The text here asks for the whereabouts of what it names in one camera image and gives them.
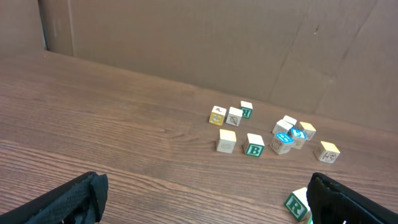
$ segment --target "wood grain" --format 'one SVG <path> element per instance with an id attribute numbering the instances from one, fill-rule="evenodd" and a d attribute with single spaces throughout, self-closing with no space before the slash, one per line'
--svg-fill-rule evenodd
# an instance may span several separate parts
<path id="1" fill-rule="evenodd" d="M 50 52 L 0 61 L 0 212 L 93 170 L 108 174 L 104 223 L 294 223 L 289 193 L 322 172 L 398 212 L 398 136 L 285 110 Z M 214 105 L 253 103 L 251 119 L 222 128 L 232 154 L 215 151 Z M 287 114 L 314 125 L 303 149 L 243 154 L 246 133 L 272 139 Z M 337 145 L 317 161 L 319 140 Z"/>

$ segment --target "brown wall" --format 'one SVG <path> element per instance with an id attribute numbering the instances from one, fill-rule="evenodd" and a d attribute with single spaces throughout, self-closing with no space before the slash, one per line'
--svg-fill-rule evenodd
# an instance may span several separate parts
<path id="1" fill-rule="evenodd" d="M 398 1 L 47 2 L 56 52 L 398 132 Z"/>
<path id="2" fill-rule="evenodd" d="M 42 49 L 37 0 L 0 0 L 0 58 Z"/>

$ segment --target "pile of blocks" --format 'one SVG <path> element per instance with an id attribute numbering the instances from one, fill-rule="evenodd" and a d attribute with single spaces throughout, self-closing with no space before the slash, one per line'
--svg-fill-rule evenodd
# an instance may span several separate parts
<path id="1" fill-rule="evenodd" d="M 253 105 L 249 102 L 241 101 L 240 109 L 230 107 L 225 119 L 226 113 L 227 109 L 214 106 L 209 122 L 222 126 L 225 120 L 227 124 L 239 126 L 242 118 L 249 119 L 252 116 Z M 312 124 L 303 121 L 297 122 L 296 119 L 286 115 L 283 119 L 276 122 L 272 130 L 274 138 L 269 146 L 278 155 L 286 154 L 292 148 L 303 148 L 304 144 L 314 137 L 316 131 Z M 218 152 L 232 153 L 235 144 L 235 132 L 221 129 L 220 136 L 216 142 L 216 150 Z M 243 144 L 245 155 L 260 157 L 264 148 L 265 144 L 260 135 L 247 133 L 246 141 Z M 319 161 L 334 163 L 340 155 L 340 151 L 333 143 L 320 141 L 320 147 L 314 152 L 314 155 Z M 311 211 L 307 202 L 307 188 L 304 187 L 293 191 L 287 198 L 285 207 L 299 222 L 308 218 L 311 215 Z"/>
<path id="2" fill-rule="evenodd" d="M 252 112 L 253 112 L 253 105 L 249 102 L 241 101 L 240 109 L 233 107 L 229 108 L 229 112 L 225 119 L 225 123 L 233 126 L 239 126 L 242 118 L 249 119 L 252 115 Z M 225 108 L 214 106 L 213 110 L 211 111 L 209 123 L 222 126 L 225 115 L 226 115 Z M 221 129 L 220 136 L 216 143 L 217 151 L 232 153 L 235 144 L 236 144 L 235 132 Z M 264 148 L 265 144 L 260 135 L 248 133 L 248 138 L 246 139 L 246 142 L 243 145 L 244 153 L 246 155 L 260 157 Z"/>

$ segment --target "letter block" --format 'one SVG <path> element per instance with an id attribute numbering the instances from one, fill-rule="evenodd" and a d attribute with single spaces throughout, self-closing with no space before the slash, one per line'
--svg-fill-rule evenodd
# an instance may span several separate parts
<path id="1" fill-rule="evenodd" d="M 307 202 L 307 188 L 303 187 L 293 191 L 285 202 L 285 207 L 294 218 L 300 222 L 311 215 L 311 209 Z"/>
<path id="2" fill-rule="evenodd" d="M 232 153 L 236 144 L 234 131 L 220 129 L 220 136 L 217 140 L 217 152 Z"/>
<path id="3" fill-rule="evenodd" d="M 325 141 L 321 141 L 321 146 L 314 153 L 320 161 L 328 163 L 334 163 L 340 155 L 336 145 Z"/>
<path id="4" fill-rule="evenodd" d="M 269 146 L 276 152 L 278 155 L 288 153 L 290 148 L 293 145 L 294 140 L 289 137 L 286 133 L 277 133 L 275 134 L 272 142 Z"/>
<path id="5" fill-rule="evenodd" d="M 292 147 L 295 149 L 301 149 L 304 143 L 307 141 L 307 136 L 305 135 L 305 132 L 295 128 L 292 128 L 289 131 L 289 136 L 294 140 L 294 144 Z"/>
<path id="6" fill-rule="evenodd" d="M 273 134 L 277 134 L 277 133 L 288 133 L 289 130 L 290 130 L 291 128 L 293 128 L 293 125 L 290 124 L 290 123 L 287 122 L 287 121 L 284 121 L 284 120 L 282 119 L 282 120 L 279 120 L 279 121 L 276 123 L 274 129 L 272 130 L 272 133 L 273 133 Z"/>
<path id="7" fill-rule="evenodd" d="M 292 117 L 290 117 L 290 116 L 287 116 L 287 115 L 284 116 L 283 120 L 286 121 L 286 122 L 288 122 L 289 124 L 291 124 L 291 125 L 293 125 L 293 126 L 295 126 L 295 125 L 296 125 L 296 122 L 297 122 L 296 119 L 294 119 L 294 118 L 292 118 Z"/>
<path id="8" fill-rule="evenodd" d="M 214 106 L 213 110 L 211 111 L 209 122 L 211 124 L 222 126 L 223 122 L 224 122 L 225 114 L 226 114 L 225 108 L 222 108 L 219 106 Z"/>
<path id="9" fill-rule="evenodd" d="M 248 139 L 243 144 L 244 153 L 249 156 L 260 157 L 264 147 L 262 137 L 257 134 L 248 134 Z"/>
<path id="10" fill-rule="evenodd" d="M 230 107 L 228 116 L 225 120 L 225 123 L 232 124 L 233 126 L 239 126 L 239 123 L 242 119 L 243 110 Z"/>
<path id="11" fill-rule="evenodd" d="M 242 117 L 249 119 L 253 112 L 253 105 L 249 102 L 241 101 L 241 110 L 243 110 Z"/>
<path id="12" fill-rule="evenodd" d="M 295 127 L 295 128 L 304 131 L 304 132 L 305 132 L 305 135 L 307 136 L 307 140 L 308 140 L 308 141 L 312 139 L 312 137 L 315 135 L 315 133 L 316 133 L 316 131 L 317 131 L 317 130 L 312 126 L 312 124 L 306 123 L 306 122 L 302 122 L 302 121 L 301 121 L 301 122 L 298 122 L 298 123 L 296 124 L 296 127 Z"/>

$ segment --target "black fabric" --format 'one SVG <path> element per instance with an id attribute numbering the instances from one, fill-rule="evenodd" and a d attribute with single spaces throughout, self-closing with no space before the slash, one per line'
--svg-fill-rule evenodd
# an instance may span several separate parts
<path id="1" fill-rule="evenodd" d="M 93 224 L 101 220 L 108 199 L 108 178 L 96 174 L 74 185 L 26 224 Z"/>
<path id="2" fill-rule="evenodd" d="M 108 178 L 87 172 L 0 215 L 0 224 L 94 224 L 108 199 Z"/>
<path id="3" fill-rule="evenodd" d="M 398 215 L 321 173 L 308 184 L 314 224 L 396 224 Z"/>

